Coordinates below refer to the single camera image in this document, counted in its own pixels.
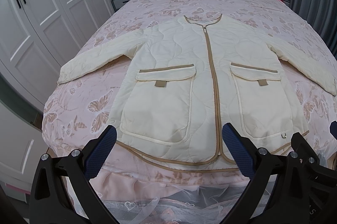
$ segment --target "embroidered heart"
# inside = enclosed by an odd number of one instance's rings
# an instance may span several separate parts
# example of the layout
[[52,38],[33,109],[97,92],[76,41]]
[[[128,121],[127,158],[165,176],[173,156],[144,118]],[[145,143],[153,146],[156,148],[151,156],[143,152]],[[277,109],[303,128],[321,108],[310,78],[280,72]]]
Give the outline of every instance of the embroidered heart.
[[127,208],[128,211],[132,210],[134,207],[136,207],[136,203],[134,202],[130,202],[130,201],[126,201],[124,203],[124,206]]

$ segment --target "cream quilted jacket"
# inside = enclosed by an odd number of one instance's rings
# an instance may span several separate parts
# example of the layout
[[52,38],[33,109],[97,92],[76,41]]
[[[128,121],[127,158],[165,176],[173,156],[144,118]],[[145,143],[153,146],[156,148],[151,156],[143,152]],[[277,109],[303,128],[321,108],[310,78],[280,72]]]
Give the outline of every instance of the cream quilted jacket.
[[145,161],[176,170],[231,170],[221,137],[231,122],[257,147],[282,153],[306,134],[301,105],[278,60],[336,96],[334,76],[282,39],[230,17],[174,18],[84,52],[58,83],[126,55],[132,59],[110,112],[118,143]]

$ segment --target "blue gripper pad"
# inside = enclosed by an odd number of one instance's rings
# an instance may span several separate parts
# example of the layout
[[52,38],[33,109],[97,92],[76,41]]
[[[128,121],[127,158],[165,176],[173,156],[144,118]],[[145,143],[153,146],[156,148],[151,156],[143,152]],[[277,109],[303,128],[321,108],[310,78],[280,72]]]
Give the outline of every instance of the blue gripper pad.
[[333,121],[330,124],[330,133],[333,135],[335,139],[337,139],[337,122]]
[[95,178],[99,171],[101,170],[105,160],[107,159],[109,153],[111,152],[113,146],[117,140],[117,131],[114,126],[108,127],[107,132],[104,131],[102,134],[105,135],[99,139],[96,147],[92,153],[87,157],[84,167],[84,176],[89,181]]
[[229,123],[222,127],[222,138],[241,173],[252,179],[255,174],[254,160]]

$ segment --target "dark green wall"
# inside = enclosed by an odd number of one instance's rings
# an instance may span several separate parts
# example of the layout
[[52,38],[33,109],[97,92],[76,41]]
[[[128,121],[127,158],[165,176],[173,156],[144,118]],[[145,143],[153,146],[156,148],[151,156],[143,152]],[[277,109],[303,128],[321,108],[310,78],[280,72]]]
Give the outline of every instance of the dark green wall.
[[34,122],[37,110],[21,98],[0,75],[0,103],[1,102],[28,123]]

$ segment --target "metal screw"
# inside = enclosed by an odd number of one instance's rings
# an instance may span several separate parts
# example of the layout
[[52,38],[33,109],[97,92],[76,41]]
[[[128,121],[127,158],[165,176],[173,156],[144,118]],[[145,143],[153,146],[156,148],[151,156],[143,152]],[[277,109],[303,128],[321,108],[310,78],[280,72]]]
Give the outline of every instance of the metal screw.
[[298,157],[298,154],[296,152],[290,152],[290,156],[292,158],[297,158]]
[[72,152],[71,152],[71,155],[73,156],[73,157],[76,157],[76,156],[78,156],[80,154],[80,150],[73,150]]
[[262,155],[266,155],[268,151],[265,148],[259,148],[258,153]]
[[41,156],[42,160],[46,160],[49,157],[49,154],[45,153]]

